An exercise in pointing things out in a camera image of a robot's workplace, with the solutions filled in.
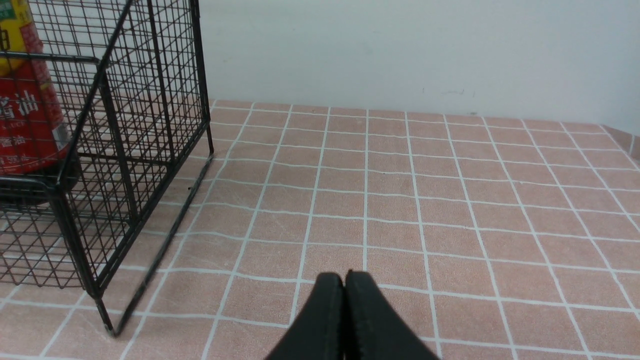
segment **tile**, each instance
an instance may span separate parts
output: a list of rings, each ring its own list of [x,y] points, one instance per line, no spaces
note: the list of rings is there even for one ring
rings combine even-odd
[[[282,129],[259,127],[259,126],[246,126],[238,141],[241,142],[257,142],[268,145],[278,145],[282,138]]]
[[[218,100],[216,101],[216,108],[238,108],[238,109],[250,109],[253,106],[251,101],[229,101]]]
[[[476,360],[476,359],[512,359],[508,348],[473,346],[454,343],[442,344],[444,359]]]
[[[451,156],[451,143],[448,140],[411,138],[413,155]]]
[[[508,343],[497,302],[443,295],[434,298],[441,338]]]
[[[369,195],[367,216],[382,220],[418,221],[415,198],[406,196]]]
[[[426,122],[444,122],[444,116],[442,114],[431,113],[407,113],[407,119]]]
[[[517,204],[511,183],[504,181],[465,180],[467,194],[471,201]]]
[[[533,141],[537,146],[570,147],[575,148],[575,144],[567,133],[554,133],[551,131],[530,131]]]
[[[408,290],[380,289],[387,302],[417,336],[433,337],[429,295]]]
[[[459,176],[456,160],[454,159],[413,156],[412,160],[413,169],[418,175]]]
[[[526,209],[533,229],[538,233],[585,236],[582,224],[572,211],[559,209]]]
[[[475,142],[491,142],[489,132],[484,126],[466,126],[449,124],[451,140],[466,140]]]
[[[308,216],[258,211],[249,237],[257,240],[303,242]]]
[[[322,166],[333,168],[364,169],[364,152],[342,151],[325,149],[323,152]]]
[[[195,220],[192,231],[215,231],[217,233],[242,237],[249,228],[253,211],[226,205],[204,205]]]
[[[640,213],[640,192],[616,190],[613,194],[627,213]]]
[[[149,317],[127,359],[199,359],[212,327],[213,319]]]
[[[569,304],[628,308],[613,276],[606,271],[554,269]]]
[[[605,133],[601,125],[598,124],[585,124],[581,122],[565,122],[563,123],[564,129],[569,133],[591,133],[591,134],[603,134]]]
[[[369,135],[369,151],[408,154],[409,148],[406,138]]]
[[[626,241],[596,240],[602,254],[607,258],[612,268],[618,270],[640,270],[637,254],[640,243]]]
[[[39,355],[68,312],[68,309],[5,304],[0,322],[0,352]]]
[[[367,120],[363,117],[329,117],[329,131],[338,131],[341,133],[361,133],[364,134],[367,129]]]
[[[520,206],[473,204],[478,227],[530,231],[527,219]]]
[[[235,181],[217,180],[207,202],[255,208],[262,193],[262,185],[243,184]]]
[[[263,359],[287,329],[220,320],[207,360]]]
[[[360,219],[313,217],[309,242],[361,245],[364,221]]]
[[[289,165],[317,166],[320,161],[320,149],[281,146],[276,162]]]
[[[477,234],[471,229],[425,225],[424,239],[428,252],[477,258],[483,256]]]
[[[327,149],[365,150],[364,134],[327,133],[324,146]]]
[[[624,287],[631,303],[637,308],[640,307],[640,274],[617,273],[618,281]]]
[[[367,221],[368,246],[422,251],[420,227],[417,224]]]
[[[492,261],[501,297],[560,302],[554,278],[545,265]]]
[[[505,302],[504,312],[517,345],[582,350],[564,307]]]
[[[269,163],[266,161],[229,160],[220,171],[220,179],[262,184],[267,178]]]
[[[319,190],[316,193],[314,214],[362,217],[364,215],[364,195]]]
[[[632,313],[574,309],[573,315],[590,351],[640,355],[640,322]]]
[[[507,172],[513,181],[527,181],[538,184],[555,184],[553,175],[545,165],[505,163]]]
[[[404,120],[404,111],[369,110],[369,117]]]
[[[351,269],[362,269],[361,247],[311,244],[307,246],[302,278],[315,280],[321,272],[335,272],[344,278]]]
[[[242,125],[244,124],[248,116],[248,110],[229,110],[217,108],[211,110],[211,121],[219,122],[221,124]]]
[[[528,183],[515,183],[514,185],[522,204],[549,206],[551,208],[571,208],[559,186]]]
[[[465,200],[462,182],[451,177],[416,176],[418,196]]]
[[[343,116],[367,116],[367,110],[363,109],[347,109],[347,108],[331,108],[331,115]]]
[[[369,153],[369,170],[409,174],[412,172],[409,156],[398,154]]]
[[[352,192],[364,191],[363,171],[322,168],[320,170],[319,189],[343,190]]]
[[[295,291],[294,282],[236,277],[222,315],[256,322],[288,324]]]
[[[577,149],[554,149],[551,147],[540,147],[539,149],[550,165],[589,166],[582,153]]]
[[[264,145],[261,143],[243,143],[238,142],[231,150],[229,159],[251,159],[251,160],[268,160],[273,159],[278,147],[276,145]]]
[[[523,129],[503,129],[498,127],[489,128],[491,137],[495,143],[512,143],[517,145],[533,145],[531,137]]]
[[[636,164],[623,151],[585,150],[583,153],[595,168],[636,168]]]
[[[466,202],[421,199],[420,212],[424,222],[473,226],[469,206]]]
[[[82,359],[93,354],[101,359],[119,358],[133,336],[139,316],[133,316],[117,340],[107,336],[97,311],[77,309],[47,351],[47,356]]]
[[[284,164],[273,164],[269,184],[291,185],[311,188],[316,184],[317,168],[294,167]]]
[[[564,128],[559,122],[548,120],[523,120],[527,129],[531,130],[546,130],[546,131],[564,131]]]
[[[427,289],[424,256],[414,252],[384,249],[367,250],[367,271],[378,285],[398,285]]]
[[[460,172],[465,179],[506,180],[507,175],[500,163],[481,160],[458,160]]]
[[[151,312],[215,315],[228,280],[229,275],[225,274],[171,272],[157,294]]]
[[[329,108],[326,106],[294,105],[291,111],[294,113],[327,114]]]
[[[487,126],[496,126],[496,127],[513,127],[516,129],[524,128],[522,121],[520,119],[509,119],[509,118],[501,118],[501,117],[485,117],[484,121]]]
[[[249,241],[238,272],[243,275],[295,279],[302,257],[302,244]]]
[[[256,102],[253,104],[254,109],[269,110],[269,111],[289,111],[291,105],[288,104],[271,104],[268,102]]]
[[[211,133],[214,139],[235,140],[242,126],[235,124],[211,124]]]
[[[564,192],[576,209],[622,212],[608,190],[565,188]]]
[[[538,240],[552,264],[606,267],[591,240],[549,235],[539,235]]]
[[[287,127],[289,129],[324,131],[326,115],[291,114]]]
[[[285,127],[287,123],[287,113],[272,113],[254,110],[247,121],[247,125],[251,126],[273,126]]]
[[[322,147],[324,142],[324,132],[287,129],[282,138],[282,145]]]
[[[480,236],[490,259],[545,262],[536,239],[531,234],[481,231]]]
[[[492,143],[453,142],[458,158],[498,160]]]
[[[174,268],[202,268],[231,271],[240,255],[242,242],[217,235],[189,235],[182,243]]]
[[[497,144],[498,152],[503,161],[517,161],[523,163],[544,163],[538,149],[531,146]]]
[[[313,194],[313,190],[302,190],[286,186],[267,186],[262,197],[260,209],[308,213],[311,209]]]
[[[406,122],[388,119],[369,119],[369,134],[406,136]]]
[[[519,360],[587,360],[586,355],[563,354],[535,350],[518,350]]]
[[[581,149],[611,149],[618,150],[618,144],[608,134],[572,134]]]
[[[495,296],[485,260],[430,255],[429,272],[434,291]]]
[[[556,175],[560,185],[564,186],[588,186],[591,188],[603,188],[604,184],[590,168],[570,168],[551,166],[551,171]]]
[[[580,218],[592,236],[640,240],[637,227],[625,215],[581,211]]]
[[[449,139],[445,124],[409,121],[409,136],[417,138]]]
[[[369,172],[367,191],[369,193],[415,196],[415,192],[413,190],[413,176],[409,174]]]
[[[621,190],[640,189],[640,172],[635,170],[598,170],[609,188]]]

